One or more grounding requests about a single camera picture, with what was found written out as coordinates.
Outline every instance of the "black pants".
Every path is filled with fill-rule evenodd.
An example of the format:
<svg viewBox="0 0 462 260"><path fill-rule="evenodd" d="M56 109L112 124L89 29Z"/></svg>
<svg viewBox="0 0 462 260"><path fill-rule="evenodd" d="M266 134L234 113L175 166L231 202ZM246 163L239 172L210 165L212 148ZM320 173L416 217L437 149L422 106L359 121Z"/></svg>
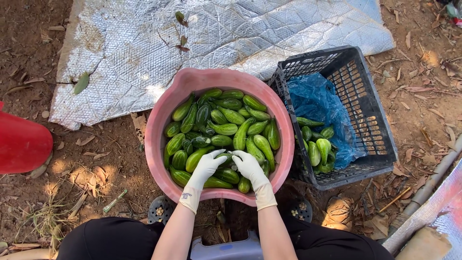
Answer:
<svg viewBox="0 0 462 260"><path fill-rule="evenodd" d="M377 242L350 232L284 217L299 260L393 260ZM93 219L62 241L57 260L150 260L162 223L145 225L122 217Z"/></svg>

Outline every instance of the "forearm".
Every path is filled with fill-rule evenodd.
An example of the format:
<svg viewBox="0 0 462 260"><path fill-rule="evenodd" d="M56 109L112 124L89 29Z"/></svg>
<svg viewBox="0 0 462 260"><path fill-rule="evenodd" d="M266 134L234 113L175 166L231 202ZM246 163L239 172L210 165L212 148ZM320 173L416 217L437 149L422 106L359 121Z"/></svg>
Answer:
<svg viewBox="0 0 462 260"><path fill-rule="evenodd" d="M258 229L265 260L297 260L289 233L276 206L258 211Z"/></svg>
<svg viewBox="0 0 462 260"><path fill-rule="evenodd" d="M152 260L185 260L193 236L194 213L179 203L157 242Z"/></svg>

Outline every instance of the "dirt ground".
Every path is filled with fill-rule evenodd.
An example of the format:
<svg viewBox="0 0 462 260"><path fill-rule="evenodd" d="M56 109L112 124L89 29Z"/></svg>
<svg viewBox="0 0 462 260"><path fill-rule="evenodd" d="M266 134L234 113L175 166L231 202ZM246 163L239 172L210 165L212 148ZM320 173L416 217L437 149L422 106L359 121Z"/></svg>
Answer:
<svg viewBox="0 0 462 260"><path fill-rule="evenodd" d="M374 178L372 187L377 188L379 208L408 186L414 191L421 186L428 176L428 170L434 169L449 151L449 133L454 132L457 137L462 129L462 87L457 84L462 80L457 64L462 64L462 58L451 62L453 66L446 64L452 69L450 71L455 70L453 78L440 64L461 55L462 29L451 24L444 7L438 6L433 0L404 3L382 0L381 3L384 25L392 32L397 48L368 57L368 65L398 147L401 163L398 169L408 177L388 173ZM97 198L92 195L87 197L77 218L71 219L72 222L63 222L63 234L79 223L104 216L143 219L147 217L150 202L163 194L150 174L130 116L101 122L93 127L82 127L79 131L66 130L60 125L48 123L42 117L42 112L50 109L56 86L57 53L65 35L64 31L49 31L48 27L65 27L71 5L72 0L0 0L0 100L5 103L3 111L44 125L52 131L55 143L53 158L43 175L36 179L28 178L28 174L0 176L0 241L9 244L25 241L47 246L51 231L47 230L46 221L67 219L68 213L60 213L72 208L82 195L82 188L91 178L86 168L102 167L108 177L107 184L98 189ZM380 66L391 59L400 60ZM40 77L45 81L31 83L31 88L5 94L22 81ZM422 87L434 88L434 91L413 92L422 90ZM149 117L149 112L144 112L146 117ZM428 133L434 145L429 146L421 129ZM76 144L79 138L85 140L91 135L96 138L88 144ZM64 147L58 149L61 142L64 142ZM85 152L110 154L93 160L92 156L83 155ZM354 201L354 217L350 224L352 231L368 235L371 231L363 227L363 222L372 218L377 211L369 199L372 187L365 196L371 215L366 216L362 202L358 203L368 183L369 180L363 180L320 192L304 183L288 180L277 193L277 198L280 205L285 205L285 201L293 197L291 187L296 187L303 196L308 189L307 195L315 210L324 210L331 196L342 193ZM103 207L124 189L128 190L124 200L108 213L103 213ZM55 204L59 202L62 207L52 208L51 217L39 216L43 223L39 225L40 228L34 228L30 217L34 211L35 214L40 213L40 207L47 204L50 190L56 194L53 200ZM389 222L406 205L404 198L386 210L390 216ZM219 210L220 201L217 199L200 205L194 236L201 235L205 244L220 242L215 226L215 215ZM245 239L247 229L257 229L255 208L226 201L226 212L234 241ZM319 214L319 211L315 214L316 223L323 220Z"/></svg>

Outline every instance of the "blue plastic bag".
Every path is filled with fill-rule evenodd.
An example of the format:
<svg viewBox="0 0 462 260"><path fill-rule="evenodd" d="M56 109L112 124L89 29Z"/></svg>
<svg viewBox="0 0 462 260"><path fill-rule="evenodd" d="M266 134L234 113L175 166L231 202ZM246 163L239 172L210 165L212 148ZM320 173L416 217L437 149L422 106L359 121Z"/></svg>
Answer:
<svg viewBox="0 0 462 260"><path fill-rule="evenodd" d="M312 127L314 132L334 125L334 136L329 140L339 150L336 154L335 169L344 169L359 157L366 156L359 150L356 136L350 123L347 109L335 95L335 86L316 73L293 77L287 82L293 108L297 117L324 122L324 126Z"/></svg>

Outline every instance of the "pink plastic basin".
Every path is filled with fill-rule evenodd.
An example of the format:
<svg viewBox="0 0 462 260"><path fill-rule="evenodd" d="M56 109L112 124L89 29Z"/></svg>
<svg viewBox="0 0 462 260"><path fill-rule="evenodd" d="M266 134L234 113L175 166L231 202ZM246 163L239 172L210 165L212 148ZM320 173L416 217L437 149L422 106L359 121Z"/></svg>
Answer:
<svg viewBox="0 0 462 260"><path fill-rule="evenodd" d="M268 113L276 116L281 147L274 156L277 162L276 170L269 176L273 192L276 193L289 173L295 145L292 124L286 107L278 95L258 78L236 70L220 68L181 69L173 79L172 85L155 104L147 121L145 148L147 164L157 185L170 199L178 203L183 188L172 180L169 171L164 167L163 154L166 145L164 128L172 121L171 114L174 109L185 102L192 91L199 96L211 87L219 87L221 90L240 89L266 104ZM237 189L204 189L201 200L211 198L229 198L249 206L256 206L253 192L242 194Z"/></svg>

